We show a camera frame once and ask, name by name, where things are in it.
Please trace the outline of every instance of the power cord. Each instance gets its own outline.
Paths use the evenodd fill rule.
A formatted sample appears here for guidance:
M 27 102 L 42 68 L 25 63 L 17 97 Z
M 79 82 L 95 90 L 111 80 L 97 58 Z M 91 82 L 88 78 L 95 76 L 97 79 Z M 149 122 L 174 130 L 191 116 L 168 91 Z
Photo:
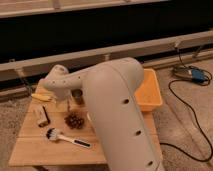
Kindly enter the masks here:
M 212 74 L 209 71 L 207 71 L 207 70 L 200 69 L 200 68 L 197 68 L 195 66 L 186 66 L 183 63 L 183 61 L 182 61 L 179 49 L 176 49 L 176 50 L 177 50 L 177 53 L 178 53 L 178 56 L 179 56 L 179 59 L 180 59 L 180 63 L 183 66 L 182 68 L 184 68 L 184 71 L 197 70 L 197 71 L 203 73 L 203 78 L 204 79 L 202 79 L 202 80 L 198 79 L 199 80 L 198 81 L 198 80 L 189 79 L 189 77 L 186 77 L 186 79 L 184 79 L 183 77 L 181 77 L 182 79 L 176 79 L 176 80 L 173 80 L 173 81 L 169 82 L 168 87 L 169 87 L 169 90 L 171 91 L 171 93 L 178 100 L 180 100 L 183 104 L 185 104 L 187 107 L 189 107 L 189 109 L 192 111 L 192 113 L 194 115 L 194 118 L 195 118 L 195 121 L 196 121 L 196 124 L 198 126 L 198 129 L 199 129 L 200 133 L 203 135 L 203 137 L 205 138 L 205 140 L 207 141 L 207 143 L 208 143 L 208 145 L 210 147 L 210 155 L 207 158 L 205 158 L 205 159 L 198 159 L 198 158 L 192 156 L 191 154 L 187 153 L 186 151 L 184 151 L 183 149 L 181 149 L 180 147 L 178 147 L 176 145 L 173 145 L 173 144 L 170 144 L 170 143 L 164 143 L 164 142 L 160 142 L 160 145 L 166 145 L 166 146 L 169 146 L 169 147 L 173 147 L 176 150 L 179 150 L 180 152 L 182 152 L 183 154 L 185 154 L 186 156 L 188 156 L 189 158 L 191 158 L 191 159 L 193 159 L 195 161 L 198 161 L 198 162 L 208 162 L 213 157 L 213 147 L 212 147 L 212 144 L 211 144 L 209 138 L 207 137 L 207 135 L 202 130 L 201 126 L 200 126 L 200 123 L 199 123 L 199 121 L 197 119 L 197 114 L 196 114 L 195 109 L 189 103 L 187 103 L 185 100 L 183 100 L 180 96 L 178 96 L 177 93 L 175 93 L 175 91 L 172 89 L 172 85 L 174 83 L 177 83 L 177 82 L 190 82 L 190 83 L 195 83 L 195 84 L 197 84 L 199 86 L 208 86 L 211 83 Z

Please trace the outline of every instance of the black cable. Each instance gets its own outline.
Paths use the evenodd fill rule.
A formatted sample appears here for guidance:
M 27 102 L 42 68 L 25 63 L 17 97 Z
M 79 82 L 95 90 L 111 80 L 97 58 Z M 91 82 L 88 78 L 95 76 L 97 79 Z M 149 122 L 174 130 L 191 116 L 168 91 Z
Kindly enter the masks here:
M 213 157 L 213 147 L 212 147 L 212 144 L 210 142 L 210 140 L 208 139 L 208 137 L 206 136 L 206 134 L 204 133 L 204 131 L 202 130 L 201 126 L 200 126 L 200 123 L 197 119 L 197 114 L 196 114 L 196 111 L 195 109 L 189 104 L 187 103 L 185 100 L 183 100 L 180 96 L 178 96 L 175 91 L 172 89 L 172 84 L 174 84 L 175 82 L 190 82 L 190 83 L 195 83 L 199 86 L 208 86 L 210 83 L 211 83 L 211 80 L 212 80 L 212 74 L 210 72 L 208 72 L 207 70 L 204 70 L 204 69 L 200 69 L 200 68 L 197 68 L 195 66 L 186 66 L 182 59 L 181 59 L 181 55 L 179 53 L 179 50 L 177 51 L 178 52 L 178 55 L 179 55 L 179 59 L 180 59 L 180 62 L 181 64 L 183 65 L 184 68 L 189 68 L 189 69 L 198 69 L 200 71 L 202 71 L 204 73 L 204 76 L 205 76 L 205 81 L 203 83 L 196 83 L 196 82 L 192 82 L 192 80 L 184 80 L 184 79 L 179 79 L 179 80 L 173 80 L 173 81 L 170 81 L 169 82 L 169 90 L 171 91 L 171 93 L 178 99 L 180 100 L 183 104 L 185 104 L 187 107 L 189 107 L 194 115 L 194 118 L 195 118 L 195 121 L 196 121 L 196 124 L 199 128 L 199 131 L 201 132 L 201 134 L 203 135 L 203 137 L 205 138 L 205 140 L 207 141 L 209 147 L 210 147 L 210 155 L 206 158 L 206 159 L 198 159 L 194 156 L 192 156 L 191 154 L 187 153 L 186 151 L 184 151 L 183 149 L 181 149 L 180 147 L 177 147 L 176 145 L 173 145 L 173 144 L 169 144 L 169 143 L 164 143 L 164 142 L 160 142 L 160 145 L 166 145 L 166 146 L 169 146 L 169 147 L 173 147 L 177 150 L 179 150 L 180 152 L 182 152 L 183 154 L 185 154 L 186 156 L 188 156 L 189 158 L 195 160 L 195 161 L 198 161 L 198 162 L 208 162 L 209 160 L 212 159 Z
M 169 89 L 170 89 L 170 91 L 172 92 L 172 94 L 173 94 L 176 98 L 178 98 L 182 103 L 184 103 L 186 106 L 188 106 L 188 107 L 191 109 L 191 111 L 193 112 L 194 118 L 195 118 L 195 121 L 196 121 L 196 124 L 197 124 L 197 126 L 198 126 L 198 128 L 199 128 L 199 131 L 201 132 L 201 134 L 203 135 L 203 137 L 204 137 L 204 138 L 206 139 L 206 141 L 208 142 L 209 147 L 210 147 L 210 149 L 211 149 L 211 153 L 210 153 L 209 157 L 207 157 L 206 159 L 198 159 L 198 158 L 192 156 L 191 154 L 185 152 L 185 151 L 184 151 L 183 149 L 181 149 L 180 147 L 177 147 L 176 145 L 169 144 L 169 143 L 164 143 L 164 142 L 161 142 L 160 145 L 167 145 L 167 146 L 173 147 L 173 148 L 175 148 L 175 149 L 181 151 L 182 153 L 184 153 L 185 155 L 187 155 L 188 157 L 190 157 L 190 158 L 193 159 L 193 160 L 196 160 L 196 161 L 199 161 L 199 162 L 207 162 L 207 161 L 211 160 L 211 158 L 213 157 L 213 147 L 212 147 L 212 144 L 211 144 L 210 140 L 208 139 L 208 137 L 206 136 L 206 134 L 204 133 L 204 131 L 203 131 L 202 128 L 201 128 L 201 126 L 200 126 L 200 124 L 199 124 L 199 121 L 198 121 L 198 119 L 197 119 L 197 114 L 196 114 L 194 108 L 193 108 L 190 104 L 188 104 L 186 101 L 184 101 L 182 98 L 180 98 L 180 97 L 174 92 L 174 90 L 172 89 L 171 86 L 172 86 L 172 84 L 175 83 L 175 82 L 190 82 L 190 81 L 188 81 L 188 80 L 173 80 L 173 81 L 171 81 L 171 82 L 169 83 Z

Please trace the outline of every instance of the concrete floor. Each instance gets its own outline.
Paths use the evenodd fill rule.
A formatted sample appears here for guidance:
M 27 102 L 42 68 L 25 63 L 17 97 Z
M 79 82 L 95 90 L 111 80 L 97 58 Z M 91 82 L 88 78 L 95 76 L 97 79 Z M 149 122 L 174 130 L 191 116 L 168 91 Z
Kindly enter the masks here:
M 194 65 L 213 73 L 213 60 L 202 61 Z M 168 83 L 171 68 L 157 71 L 164 104 L 154 111 L 155 123 L 162 142 L 180 146 L 193 156 L 204 158 L 209 147 L 197 130 L 194 118 L 187 107 L 180 103 L 169 91 Z M 203 130 L 213 142 L 213 84 L 200 87 L 190 83 L 177 83 L 173 86 L 196 109 Z M 9 167 L 8 160 L 13 149 L 20 125 L 23 122 L 30 98 L 0 103 L 0 171 L 33 171 L 32 167 Z M 213 159 L 209 163 L 199 163 L 167 146 L 162 146 L 163 164 L 168 171 L 174 170 L 213 170 Z M 108 171 L 107 166 L 83 167 L 47 167 L 51 171 Z

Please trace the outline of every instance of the yellow tray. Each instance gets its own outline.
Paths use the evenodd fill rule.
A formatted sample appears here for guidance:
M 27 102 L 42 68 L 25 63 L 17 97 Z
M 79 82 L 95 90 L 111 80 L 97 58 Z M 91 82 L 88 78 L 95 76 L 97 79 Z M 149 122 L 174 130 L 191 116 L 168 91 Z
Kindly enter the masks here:
M 135 97 L 141 111 L 144 112 L 153 111 L 162 105 L 159 84 L 153 69 L 144 69 L 144 80 L 135 92 Z

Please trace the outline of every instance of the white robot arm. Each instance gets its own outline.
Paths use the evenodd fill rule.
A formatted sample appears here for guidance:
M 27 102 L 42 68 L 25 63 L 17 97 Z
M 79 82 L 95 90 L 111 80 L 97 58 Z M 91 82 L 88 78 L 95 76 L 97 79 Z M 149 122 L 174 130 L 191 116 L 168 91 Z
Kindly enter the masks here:
M 67 98 L 70 90 L 82 88 L 111 171 L 163 171 L 134 97 L 142 79 L 141 64 L 124 58 L 72 74 L 57 65 L 44 86 L 60 99 Z

